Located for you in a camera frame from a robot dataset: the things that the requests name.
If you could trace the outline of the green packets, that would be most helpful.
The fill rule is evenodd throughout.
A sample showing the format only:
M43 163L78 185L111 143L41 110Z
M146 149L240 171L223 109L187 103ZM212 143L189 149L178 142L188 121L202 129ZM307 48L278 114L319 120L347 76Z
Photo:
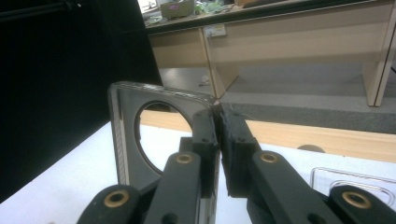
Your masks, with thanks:
M197 0L194 6L194 14L214 14L220 13L233 7L229 0Z

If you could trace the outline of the cardboard box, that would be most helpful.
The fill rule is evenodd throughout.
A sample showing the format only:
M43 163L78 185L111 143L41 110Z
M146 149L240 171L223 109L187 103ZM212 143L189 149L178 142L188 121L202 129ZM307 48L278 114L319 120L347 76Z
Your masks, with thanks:
M166 19L183 18L193 14L194 0L172 0L160 5L162 16Z

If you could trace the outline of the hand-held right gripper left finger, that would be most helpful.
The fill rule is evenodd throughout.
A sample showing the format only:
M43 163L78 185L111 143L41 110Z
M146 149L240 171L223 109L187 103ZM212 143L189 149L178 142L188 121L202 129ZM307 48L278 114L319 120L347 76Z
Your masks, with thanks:
M211 112L192 116L192 137L164 167L144 224L214 224L219 176L219 143Z

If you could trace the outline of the white wall socket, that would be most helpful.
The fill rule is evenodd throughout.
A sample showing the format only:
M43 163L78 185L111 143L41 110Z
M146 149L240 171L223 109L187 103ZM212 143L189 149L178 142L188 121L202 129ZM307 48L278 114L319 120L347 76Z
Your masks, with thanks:
M212 24L204 27L205 37L226 36L227 32L224 24Z

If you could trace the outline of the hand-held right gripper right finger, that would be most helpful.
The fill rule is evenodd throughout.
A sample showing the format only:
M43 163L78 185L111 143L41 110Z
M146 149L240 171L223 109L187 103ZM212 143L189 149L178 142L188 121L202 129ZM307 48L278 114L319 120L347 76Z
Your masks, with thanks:
M264 205L254 223L340 224L337 215L287 160L262 150L241 115L221 115L222 165L230 196Z

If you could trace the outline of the white table mat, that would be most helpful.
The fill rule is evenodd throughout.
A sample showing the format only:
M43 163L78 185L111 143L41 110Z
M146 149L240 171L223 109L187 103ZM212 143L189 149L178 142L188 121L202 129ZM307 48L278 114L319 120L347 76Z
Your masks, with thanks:
M365 159L362 154L300 150L285 145L291 135L279 137L268 122L248 123L254 135L263 134L260 146L281 154L305 180L316 167L396 181L396 161L387 155ZM117 183L111 125L106 124L49 169L0 203L0 224L76 224L83 210L102 189Z

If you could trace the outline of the beige wooden desk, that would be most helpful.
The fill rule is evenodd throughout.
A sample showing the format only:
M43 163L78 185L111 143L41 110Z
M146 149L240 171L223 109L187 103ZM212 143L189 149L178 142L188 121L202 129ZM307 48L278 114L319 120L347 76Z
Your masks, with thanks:
M212 24L227 35L205 37ZM396 0L289 0L149 31L159 67L205 67L217 97L243 65L359 62L367 103L379 106L396 53Z

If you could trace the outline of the clear plastic box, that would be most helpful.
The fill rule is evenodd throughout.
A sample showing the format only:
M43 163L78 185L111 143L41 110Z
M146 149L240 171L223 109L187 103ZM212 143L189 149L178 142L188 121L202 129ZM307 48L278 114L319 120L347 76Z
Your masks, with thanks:
M349 185L372 193L396 211L396 180L373 175L316 167L310 174L310 187L327 196L334 187Z

